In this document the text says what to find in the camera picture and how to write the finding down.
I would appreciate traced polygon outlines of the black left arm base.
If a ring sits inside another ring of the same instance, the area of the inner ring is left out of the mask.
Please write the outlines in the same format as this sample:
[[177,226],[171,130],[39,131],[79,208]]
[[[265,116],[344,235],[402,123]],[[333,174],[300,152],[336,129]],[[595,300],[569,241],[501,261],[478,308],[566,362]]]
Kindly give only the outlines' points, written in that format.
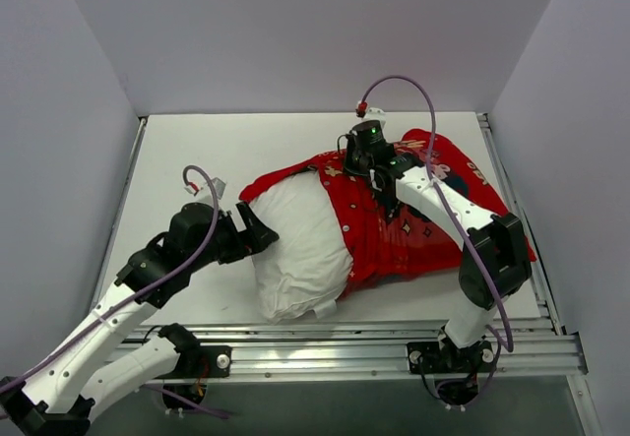
[[187,372],[197,380],[227,378],[230,375],[232,347],[224,344],[200,345],[187,354]]

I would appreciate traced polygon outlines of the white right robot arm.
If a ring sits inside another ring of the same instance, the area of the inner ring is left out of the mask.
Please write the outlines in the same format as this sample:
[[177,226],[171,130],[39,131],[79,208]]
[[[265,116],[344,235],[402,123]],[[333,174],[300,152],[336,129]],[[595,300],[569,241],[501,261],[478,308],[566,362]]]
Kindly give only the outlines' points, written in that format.
[[368,119],[346,134],[344,170],[367,180],[377,200],[393,216],[402,206],[430,219],[462,251],[458,282],[461,301],[444,326],[437,357],[448,369],[473,357],[495,315],[503,320],[504,346],[514,347],[504,301],[532,276],[530,246],[520,219],[503,216],[468,199],[433,170],[431,152],[398,153],[386,141],[383,123]]

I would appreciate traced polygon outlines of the white pillow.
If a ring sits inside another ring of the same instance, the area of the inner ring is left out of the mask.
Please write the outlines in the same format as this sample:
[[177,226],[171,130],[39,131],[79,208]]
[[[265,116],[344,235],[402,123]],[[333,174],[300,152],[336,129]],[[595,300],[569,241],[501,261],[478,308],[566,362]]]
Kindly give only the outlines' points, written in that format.
[[252,259],[265,319],[278,323],[335,313],[352,257],[319,174],[291,175],[255,197],[250,208],[279,236]]

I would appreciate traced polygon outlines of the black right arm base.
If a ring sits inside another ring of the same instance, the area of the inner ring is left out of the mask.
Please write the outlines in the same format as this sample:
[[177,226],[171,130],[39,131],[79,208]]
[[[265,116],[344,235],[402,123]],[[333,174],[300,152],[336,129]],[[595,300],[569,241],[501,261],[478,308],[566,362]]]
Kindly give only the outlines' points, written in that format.
[[457,348],[449,340],[407,343],[409,372],[415,375],[488,373],[495,354],[488,341]]

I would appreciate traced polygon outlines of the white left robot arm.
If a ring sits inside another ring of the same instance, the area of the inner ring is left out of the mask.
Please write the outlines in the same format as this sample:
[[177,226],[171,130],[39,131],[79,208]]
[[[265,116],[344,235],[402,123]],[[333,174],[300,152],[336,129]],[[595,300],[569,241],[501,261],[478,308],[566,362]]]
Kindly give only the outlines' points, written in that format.
[[189,203],[166,231],[132,254],[92,314],[23,377],[1,381],[1,407],[25,435],[84,435],[110,406],[162,376],[208,377],[208,357],[193,333],[163,325],[135,350],[105,359],[192,276],[212,263],[231,264],[267,250],[279,239],[245,202],[244,222],[204,203]]

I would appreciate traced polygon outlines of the red printed pillowcase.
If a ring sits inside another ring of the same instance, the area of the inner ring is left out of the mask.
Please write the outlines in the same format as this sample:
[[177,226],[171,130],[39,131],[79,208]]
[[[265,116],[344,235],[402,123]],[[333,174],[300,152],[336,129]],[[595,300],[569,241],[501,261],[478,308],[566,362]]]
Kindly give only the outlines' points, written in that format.
[[[313,173],[332,202],[352,266],[345,273],[345,295],[374,286],[389,275],[412,280],[420,275],[457,268],[462,252],[456,243],[419,212],[403,207],[391,221],[377,205],[364,181],[343,173],[344,150],[317,154],[298,164],[264,174],[246,186],[239,199],[252,203],[277,184]],[[451,140],[438,134],[431,153],[433,174],[473,203],[500,216],[508,208],[473,162]]]

